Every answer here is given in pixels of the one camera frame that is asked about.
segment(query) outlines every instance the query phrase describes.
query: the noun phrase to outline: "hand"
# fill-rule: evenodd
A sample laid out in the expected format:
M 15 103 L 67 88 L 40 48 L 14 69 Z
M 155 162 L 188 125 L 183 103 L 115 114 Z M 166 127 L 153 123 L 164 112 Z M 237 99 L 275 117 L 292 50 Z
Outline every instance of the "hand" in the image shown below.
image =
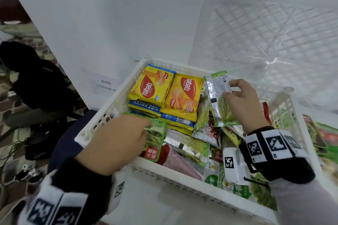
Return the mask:
M 241 123 L 244 132 L 249 134 L 256 129 L 269 126 L 256 90 L 244 79 L 231 80 L 229 83 L 231 87 L 238 86 L 241 91 L 223 92 L 222 95 L 235 118 Z
M 102 175 L 112 175 L 144 150 L 151 121 L 135 115 L 122 115 L 99 126 L 87 147 L 76 159 Z

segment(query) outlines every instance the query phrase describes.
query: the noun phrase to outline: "barcode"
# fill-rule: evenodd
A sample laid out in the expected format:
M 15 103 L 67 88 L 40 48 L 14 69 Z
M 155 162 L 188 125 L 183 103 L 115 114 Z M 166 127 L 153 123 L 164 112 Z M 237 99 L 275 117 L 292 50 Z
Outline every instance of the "barcode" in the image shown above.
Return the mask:
M 183 124 L 184 119 L 183 118 L 177 118 L 176 121 Z

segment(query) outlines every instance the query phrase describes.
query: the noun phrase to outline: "white wire rack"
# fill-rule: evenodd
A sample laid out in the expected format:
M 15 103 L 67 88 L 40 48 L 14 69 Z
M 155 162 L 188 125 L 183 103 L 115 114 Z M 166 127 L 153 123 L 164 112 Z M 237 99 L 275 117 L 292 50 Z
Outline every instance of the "white wire rack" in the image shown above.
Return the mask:
M 338 10 L 206 0 L 189 64 L 292 86 L 303 104 L 338 111 Z

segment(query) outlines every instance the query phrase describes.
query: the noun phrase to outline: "left hand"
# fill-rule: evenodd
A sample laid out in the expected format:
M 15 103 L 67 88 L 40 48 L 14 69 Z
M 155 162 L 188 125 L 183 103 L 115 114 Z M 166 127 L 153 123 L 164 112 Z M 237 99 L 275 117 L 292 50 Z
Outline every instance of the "left hand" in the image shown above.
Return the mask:
M 111 119 L 96 130 L 94 137 L 76 159 L 95 173 L 112 175 L 144 150 L 151 121 L 135 115 Z

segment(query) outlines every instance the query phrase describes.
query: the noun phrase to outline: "yellow wafer package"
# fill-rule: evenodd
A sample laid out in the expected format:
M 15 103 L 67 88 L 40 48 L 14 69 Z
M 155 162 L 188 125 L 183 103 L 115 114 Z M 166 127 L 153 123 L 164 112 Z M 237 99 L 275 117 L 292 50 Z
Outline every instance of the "yellow wafer package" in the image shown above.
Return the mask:
M 177 73 L 160 112 L 196 122 L 203 82 L 203 78 Z
M 128 94 L 128 99 L 163 106 L 175 73 L 176 71 L 148 64 Z

